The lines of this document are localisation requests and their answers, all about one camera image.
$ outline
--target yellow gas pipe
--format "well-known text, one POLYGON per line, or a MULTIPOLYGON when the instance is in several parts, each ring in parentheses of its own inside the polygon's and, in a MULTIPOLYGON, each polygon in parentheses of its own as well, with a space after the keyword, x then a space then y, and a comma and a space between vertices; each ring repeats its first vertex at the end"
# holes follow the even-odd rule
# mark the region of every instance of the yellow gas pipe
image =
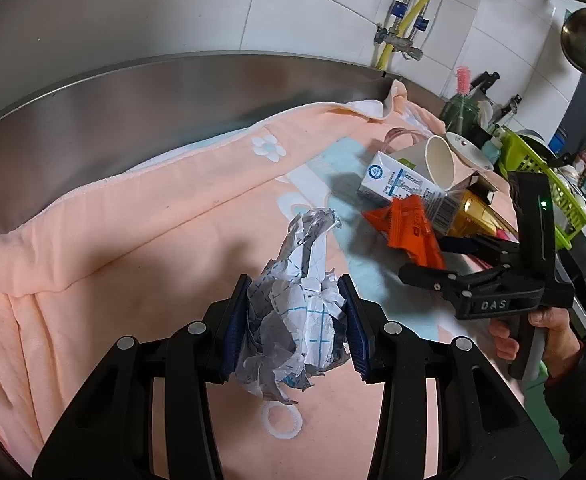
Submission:
MULTIPOLYGON (((398 36, 402 36, 404 34, 409 25, 413 23, 413 20, 420 12, 420 9, 422 9, 424 4, 428 1, 429 0, 419 0, 413 7, 411 7, 411 10, 409 10, 407 15, 402 19, 402 21, 398 25, 397 30, 394 31, 398 36)), ((386 70, 388 65, 388 59, 391 57, 392 52, 393 46, 387 43, 384 47, 384 50, 382 51, 382 54, 379 56, 379 60, 375 67, 380 70, 386 70)))

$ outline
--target green plastic basket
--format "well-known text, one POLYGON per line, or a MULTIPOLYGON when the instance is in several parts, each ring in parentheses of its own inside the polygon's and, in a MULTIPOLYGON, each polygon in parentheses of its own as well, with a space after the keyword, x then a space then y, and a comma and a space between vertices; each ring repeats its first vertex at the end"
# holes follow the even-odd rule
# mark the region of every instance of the green plastic basket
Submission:
POLYGON ((586 211, 580 207, 573 193, 566 188, 544 160, 519 135, 508 128, 505 130, 502 154, 497 163, 500 173, 505 178, 509 171, 531 171, 548 176, 553 203, 562 210, 568 220, 566 230, 556 224, 556 250, 570 249, 572 238, 586 225, 586 211))

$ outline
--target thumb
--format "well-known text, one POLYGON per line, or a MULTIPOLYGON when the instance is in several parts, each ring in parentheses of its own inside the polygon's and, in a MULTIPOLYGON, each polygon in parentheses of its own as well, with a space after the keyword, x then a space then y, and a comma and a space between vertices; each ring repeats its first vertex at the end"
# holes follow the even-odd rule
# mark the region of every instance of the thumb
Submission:
POLYGON ((564 308, 557 307, 536 310, 529 314, 529 323, 533 326, 562 332, 569 329, 569 312, 564 308))

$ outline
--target paper cup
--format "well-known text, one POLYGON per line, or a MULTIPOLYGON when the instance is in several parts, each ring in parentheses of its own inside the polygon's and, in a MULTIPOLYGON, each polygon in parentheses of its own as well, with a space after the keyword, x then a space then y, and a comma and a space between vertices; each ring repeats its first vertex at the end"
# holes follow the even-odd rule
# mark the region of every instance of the paper cup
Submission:
POLYGON ((442 137, 434 135, 390 156, 445 191, 453 186, 453 154, 442 137))

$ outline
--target crumpled paper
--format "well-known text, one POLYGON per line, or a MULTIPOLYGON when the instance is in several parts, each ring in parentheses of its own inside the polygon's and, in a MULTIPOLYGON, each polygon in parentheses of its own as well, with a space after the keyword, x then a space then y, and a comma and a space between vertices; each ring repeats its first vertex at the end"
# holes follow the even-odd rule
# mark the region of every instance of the crumpled paper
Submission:
POLYGON ((339 227, 335 211, 298 214, 277 260, 270 260, 248 288, 247 330, 235 375, 265 400, 295 404, 284 383, 305 390, 309 378, 344 364, 344 299, 333 270, 326 269, 326 234, 339 227))

